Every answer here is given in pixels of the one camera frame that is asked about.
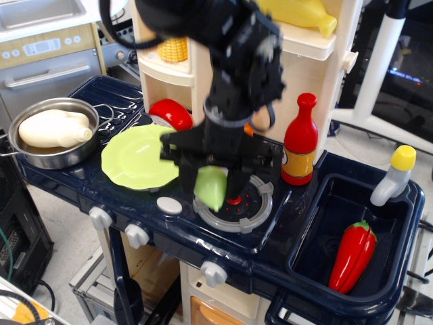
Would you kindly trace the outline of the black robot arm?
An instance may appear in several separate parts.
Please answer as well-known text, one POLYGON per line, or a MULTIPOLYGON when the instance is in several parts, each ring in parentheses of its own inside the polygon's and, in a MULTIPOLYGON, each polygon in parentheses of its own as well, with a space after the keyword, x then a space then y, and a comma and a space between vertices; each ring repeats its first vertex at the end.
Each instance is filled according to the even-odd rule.
POLYGON ((245 134, 255 112, 282 96, 280 31, 253 1, 137 1, 155 37, 126 43, 149 49, 169 38, 188 37, 210 52, 212 82, 204 120, 188 131, 162 136, 161 158, 179 168, 179 182, 192 194, 200 168, 228 170, 227 198, 237 196, 254 173, 272 175, 281 150, 245 134))

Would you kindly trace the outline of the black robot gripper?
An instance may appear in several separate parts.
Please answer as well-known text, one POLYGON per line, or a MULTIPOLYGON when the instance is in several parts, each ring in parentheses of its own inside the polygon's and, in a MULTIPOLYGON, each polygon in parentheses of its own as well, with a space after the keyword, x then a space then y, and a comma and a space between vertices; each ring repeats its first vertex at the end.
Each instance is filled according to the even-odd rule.
POLYGON ((244 133, 255 111, 281 98, 279 64, 254 64, 244 76, 232 77, 215 68, 210 93, 203 104, 204 121, 189 131, 161 137, 160 157, 179 167, 179 182, 193 194, 198 169, 206 165, 228 168, 225 198, 238 197, 254 171, 269 173, 280 162, 272 144, 244 133))

